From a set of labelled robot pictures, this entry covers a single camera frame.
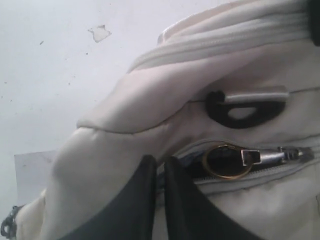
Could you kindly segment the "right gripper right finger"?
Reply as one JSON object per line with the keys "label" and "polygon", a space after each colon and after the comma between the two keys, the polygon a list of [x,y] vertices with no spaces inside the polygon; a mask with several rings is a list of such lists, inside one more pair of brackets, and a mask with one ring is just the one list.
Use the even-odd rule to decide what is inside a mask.
{"label": "right gripper right finger", "polygon": [[164,164],[165,215],[170,240],[251,240],[253,234],[233,221],[198,189],[175,157]]}

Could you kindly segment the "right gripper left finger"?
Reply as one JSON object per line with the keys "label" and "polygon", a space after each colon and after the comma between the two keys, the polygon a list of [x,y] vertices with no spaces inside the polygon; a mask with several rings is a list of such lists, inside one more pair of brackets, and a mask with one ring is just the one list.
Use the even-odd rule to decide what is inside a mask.
{"label": "right gripper left finger", "polygon": [[101,212],[63,240],[151,240],[156,205],[157,163],[142,157],[119,194]]}

